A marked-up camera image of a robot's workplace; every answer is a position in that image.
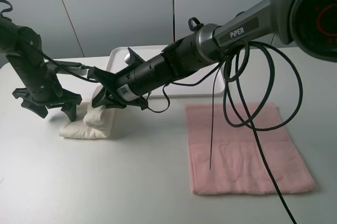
red circular display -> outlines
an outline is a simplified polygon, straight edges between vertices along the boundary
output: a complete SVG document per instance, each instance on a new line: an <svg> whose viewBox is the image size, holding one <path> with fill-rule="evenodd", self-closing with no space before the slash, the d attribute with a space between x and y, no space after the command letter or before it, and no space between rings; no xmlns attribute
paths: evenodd
<svg viewBox="0 0 337 224"><path fill-rule="evenodd" d="M331 37L337 37L337 33L330 33L327 32L326 30L324 30L324 28L322 27L322 17L324 15L324 13L326 13L328 10L330 10L333 7L337 7L337 4L331 4L328 5L326 8L324 8L318 15L317 17L317 28L320 30L321 33L323 33L326 36L331 36Z"/></svg>

robotic arm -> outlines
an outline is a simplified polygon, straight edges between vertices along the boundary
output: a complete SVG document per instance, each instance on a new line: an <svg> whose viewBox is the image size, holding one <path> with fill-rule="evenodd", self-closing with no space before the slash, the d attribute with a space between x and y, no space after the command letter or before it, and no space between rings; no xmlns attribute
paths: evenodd
<svg viewBox="0 0 337 224"><path fill-rule="evenodd" d="M68 65L46 64L43 59L48 57L41 51L40 36L28 27L16 26L2 13L0 16L0 52L6 54L26 86L16 89L13 95L24 100L22 107L43 118L46 108L62 107L70 120L75 120L81 97L63 89L56 76L60 68L65 70ZM189 27L193 33L148 61L129 48L125 69L114 74L90 68L87 77L95 81L86 80L104 86L94 98L93 107L122 109L133 105L147 109L144 94L223 62L242 41L270 33L277 34L284 44L295 41L311 56L337 62L336 20L337 0L263 0L222 26L204 25L191 18Z"/></svg>

white tray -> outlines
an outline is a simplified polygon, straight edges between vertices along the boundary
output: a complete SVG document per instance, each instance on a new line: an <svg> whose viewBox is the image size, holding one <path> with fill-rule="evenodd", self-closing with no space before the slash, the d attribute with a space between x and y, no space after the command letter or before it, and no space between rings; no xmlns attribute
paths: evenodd
<svg viewBox="0 0 337 224"><path fill-rule="evenodd" d="M166 46L132 46L130 47L133 51L135 51L143 60L148 61L149 59L155 57L156 55L160 54L161 51ZM110 54L110 59L107 64L106 70L112 73L117 73L118 71L122 70L123 68L127 67L127 64L124 62L124 58L127 55L128 50L127 47L118 47L112 50ZM211 71L216 64L205 67L193 75L177 81L178 83L196 83L199 81L203 76L205 76L209 71ZM196 96L196 95L212 95L212 87L214 81L215 73L210 75L206 80L200 83L197 86L187 87L187 86L178 86L170 84L168 87L165 88L165 92L170 96ZM217 75L216 83L215 83L215 95L219 95L223 93L225 88L225 83L222 78L222 74L219 73ZM162 87L152 91L150 98L162 98L163 92Z"/></svg>

table surface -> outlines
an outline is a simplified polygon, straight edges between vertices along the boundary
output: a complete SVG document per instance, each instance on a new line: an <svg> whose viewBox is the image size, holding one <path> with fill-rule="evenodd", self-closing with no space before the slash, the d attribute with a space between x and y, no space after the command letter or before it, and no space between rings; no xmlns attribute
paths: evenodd
<svg viewBox="0 0 337 224"><path fill-rule="evenodd" d="M336 64L298 48L283 51L298 67L304 86L301 110L286 128L318 185L313 193L285 199L298 223L335 223ZM241 81L253 102L261 99L269 72L261 53L251 54ZM296 106L296 80L290 67L272 55L276 79L270 101L286 119ZM73 61L104 69L108 57ZM66 120L59 109L41 119L20 107L21 100L11 93L23 85L9 64L0 69L0 79L0 223L290 223L275 195L191 193L183 108L211 103L208 97L172 99L162 114L117 110L108 139L70 140L58 136ZM97 86L69 75L59 79L84 99ZM150 104L160 109L166 101Z"/></svg>

piper logo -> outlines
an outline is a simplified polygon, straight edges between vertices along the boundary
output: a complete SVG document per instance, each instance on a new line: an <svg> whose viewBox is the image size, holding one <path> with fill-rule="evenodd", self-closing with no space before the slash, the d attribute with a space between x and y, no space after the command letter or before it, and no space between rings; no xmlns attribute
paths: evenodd
<svg viewBox="0 0 337 224"><path fill-rule="evenodd" d="M231 35L231 38L234 38L236 37L237 35L240 35L240 34L243 34L244 33L244 30L243 30L243 27L239 28L239 29L236 29L235 31L232 31L230 33Z"/></svg>

